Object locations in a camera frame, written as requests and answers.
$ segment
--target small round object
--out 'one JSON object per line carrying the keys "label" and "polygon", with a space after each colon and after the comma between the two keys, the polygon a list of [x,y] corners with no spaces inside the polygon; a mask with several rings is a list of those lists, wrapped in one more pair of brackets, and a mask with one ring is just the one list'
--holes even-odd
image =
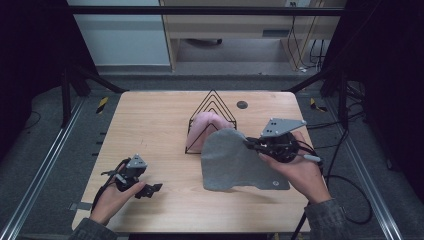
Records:
{"label": "small round object", "polygon": [[237,102],[237,107],[240,108],[240,109],[246,109],[247,106],[248,106],[248,104],[245,101],[238,101]]}

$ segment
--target wooden tabletop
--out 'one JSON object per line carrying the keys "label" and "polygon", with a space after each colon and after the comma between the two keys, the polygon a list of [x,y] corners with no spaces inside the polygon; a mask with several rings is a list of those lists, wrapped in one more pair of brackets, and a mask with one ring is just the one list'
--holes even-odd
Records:
{"label": "wooden tabletop", "polygon": [[[124,233],[293,232],[307,199],[290,190],[234,187],[226,192],[203,188],[199,154],[185,154],[190,117],[208,94],[187,92],[126,92],[113,116],[82,202],[92,203],[121,160],[139,153],[148,164],[140,176],[148,184],[163,183],[152,198],[132,198],[108,228]],[[259,137],[271,117],[303,119],[292,93],[218,91],[245,136]],[[246,109],[237,107],[245,101]],[[305,127],[299,128],[311,144]],[[78,210],[75,228],[90,214]],[[306,222],[302,231],[309,231]]]}

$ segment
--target hand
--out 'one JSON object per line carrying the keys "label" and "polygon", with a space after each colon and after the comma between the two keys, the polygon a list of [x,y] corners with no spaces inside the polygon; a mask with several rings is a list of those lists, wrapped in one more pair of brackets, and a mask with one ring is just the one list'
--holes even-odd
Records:
{"label": "hand", "polygon": [[124,204],[136,193],[140,192],[145,185],[144,182],[138,182],[124,192],[119,191],[115,183],[109,185],[100,196],[96,207],[90,215],[90,219],[106,226]]}
{"label": "hand", "polygon": [[[293,136],[297,140],[305,142],[301,132],[293,132]],[[309,153],[299,150],[298,154],[304,155]],[[262,153],[259,154],[259,157],[271,168],[283,174],[293,187],[305,195],[312,204],[331,199],[316,162],[306,160],[302,156],[297,156],[289,163],[280,163],[274,158]]]}

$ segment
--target gray cloth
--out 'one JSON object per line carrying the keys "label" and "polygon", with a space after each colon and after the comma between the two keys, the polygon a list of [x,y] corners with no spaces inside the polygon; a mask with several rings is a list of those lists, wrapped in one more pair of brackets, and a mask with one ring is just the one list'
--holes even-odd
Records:
{"label": "gray cloth", "polygon": [[203,187],[225,191],[234,186],[262,190],[288,190],[287,179],[243,144],[245,136],[234,129],[221,129],[208,136],[201,153]]}

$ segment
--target pink fabric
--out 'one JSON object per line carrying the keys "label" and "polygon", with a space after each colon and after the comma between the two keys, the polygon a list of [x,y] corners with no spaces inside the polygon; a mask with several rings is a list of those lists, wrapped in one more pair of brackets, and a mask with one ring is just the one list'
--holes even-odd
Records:
{"label": "pink fabric", "polygon": [[232,123],[214,112],[198,113],[191,124],[190,132],[187,136],[186,147],[190,152],[201,152],[203,144],[210,134],[223,128],[232,127],[234,127]]}

